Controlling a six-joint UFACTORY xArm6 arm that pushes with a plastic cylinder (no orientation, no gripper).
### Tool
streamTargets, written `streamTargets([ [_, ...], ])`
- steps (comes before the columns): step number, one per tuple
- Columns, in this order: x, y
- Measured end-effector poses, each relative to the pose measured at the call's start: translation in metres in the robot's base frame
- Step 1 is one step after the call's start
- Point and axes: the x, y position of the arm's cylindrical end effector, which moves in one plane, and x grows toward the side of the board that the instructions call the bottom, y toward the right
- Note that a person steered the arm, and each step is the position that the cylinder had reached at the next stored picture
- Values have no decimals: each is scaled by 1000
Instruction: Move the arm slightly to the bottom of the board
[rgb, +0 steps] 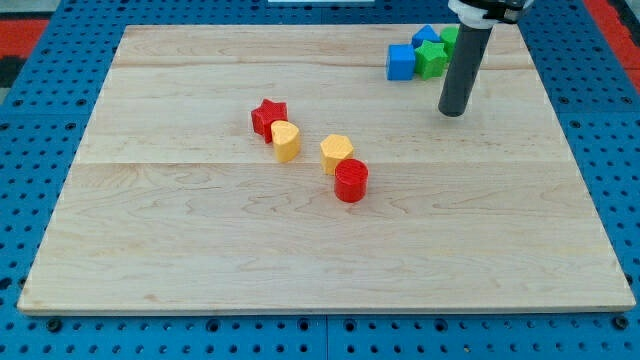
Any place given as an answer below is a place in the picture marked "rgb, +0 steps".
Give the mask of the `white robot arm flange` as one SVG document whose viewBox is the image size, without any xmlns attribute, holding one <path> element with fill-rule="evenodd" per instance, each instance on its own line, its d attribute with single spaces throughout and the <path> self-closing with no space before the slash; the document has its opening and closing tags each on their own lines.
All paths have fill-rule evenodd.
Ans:
<svg viewBox="0 0 640 360">
<path fill-rule="evenodd" d="M 448 8 L 467 27 L 490 29 L 498 23 L 518 23 L 533 4 L 534 0 L 449 0 Z"/>
</svg>

